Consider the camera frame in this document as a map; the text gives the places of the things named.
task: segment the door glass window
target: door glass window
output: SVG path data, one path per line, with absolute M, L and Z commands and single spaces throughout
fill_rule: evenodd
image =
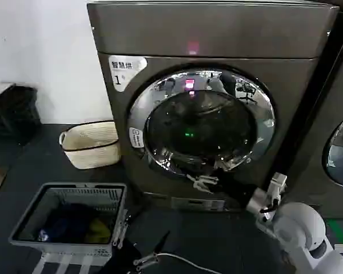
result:
M 151 113 L 147 145 L 166 168 L 208 170 L 216 162 L 248 155 L 257 140 L 256 128 L 253 115 L 236 98 L 191 90 L 165 100 Z

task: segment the front-loading washing machine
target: front-loading washing machine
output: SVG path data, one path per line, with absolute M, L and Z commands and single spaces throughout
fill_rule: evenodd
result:
M 338 8 L 307 1 L 88 4 L 130 179 L 161 204 L 222 211 L 188 174 L 263 187 Z
M 287 200 L 310 204 L 323 217 L 334 218 L 343 217 L 343 6 L 341 9 L 309 84 L 313 96 L 302 100 L 278 162 L 294 156 L 283 166 L 275 166 L 288 176 Z

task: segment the pink indicator light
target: pink indicator light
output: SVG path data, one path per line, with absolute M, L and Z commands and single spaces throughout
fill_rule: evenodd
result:
M 194 86 L 194 79 L 185 80 L 185 88 L 192 89 Z

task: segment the plastic basket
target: plastic basket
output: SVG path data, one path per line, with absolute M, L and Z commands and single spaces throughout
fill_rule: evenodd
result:
M 123 207 L 126 196 L 124 184 L 105 183 L 47 183 L 37 192 L 28 206 L 9 242 L 14 245 L 32 247 L 42 253 L 60 255 L 106 256 L 111 255 L 115 239 L 114 231 L 120 229 L 123 221 Z M 38 231 L 43 227 L 51 211 L 60 204 L 79 203 L 95 208 L 106 216 L 111 238 L 107 244 L 48 243 L 38 241 Z
M 121 158 L 114 121 L 71 127 L 60 134 L 59 144 L 72 164 L 81 170 L 115 164 Z

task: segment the white cable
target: white cable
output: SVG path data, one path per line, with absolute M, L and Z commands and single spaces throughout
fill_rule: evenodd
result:
M 171 253 L 159 253 L 159 254 L 157 254 L 156 256 L 168 256 L 168 257 L 173 257 L 173 258 L 182 260 L 182 261 L 184 261 L 185 263 L 190 264 L 190 265 L 192 265 L 193 267 L 196 267 L 196 268 L 198 268 L 198 269 L 200 269 L 200 270 L 207 271 L 207 272 L 214 273 L 214 274 L 222 274 L 222 273 L 217 272 L 217 271 L 212 270 L 212 269 L 208 269 L 208 268 L 205 268 L 205 267 L 200 267 L 199 265 L 194 264 L 194 263 L 192 263 L 191 261 L 189 261 L 189 260 L 187 260 L 187 259 L 184 259 L 183 257 L 178 256 L 178 255 L 175 255 L 175 254 L 171 254 Z

